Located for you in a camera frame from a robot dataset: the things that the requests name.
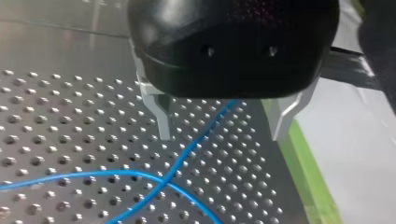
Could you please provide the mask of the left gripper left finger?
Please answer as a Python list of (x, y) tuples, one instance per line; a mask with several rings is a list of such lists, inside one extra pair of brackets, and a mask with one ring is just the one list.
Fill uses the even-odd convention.
[(162, 140), (169, 141), (171, 139), (169, 120), (170, 96), (157, 89), (147, 79), (143, 62), (138, 55), (137, 48), (134, 46), (133, 40), (130, 39), (129, 43), (134, 58), (136, 77), (140, 87), (143, 103), (156, 117), (160, 138)]

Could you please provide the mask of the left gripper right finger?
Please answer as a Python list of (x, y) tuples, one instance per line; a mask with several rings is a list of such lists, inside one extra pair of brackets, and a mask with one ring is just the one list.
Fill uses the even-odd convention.
[(267, 118), (273, 141), (279, 141), (288, 135), (294, 118), (310, 103), (317, 84), (316, 78), (303, 91), (267, 100)]

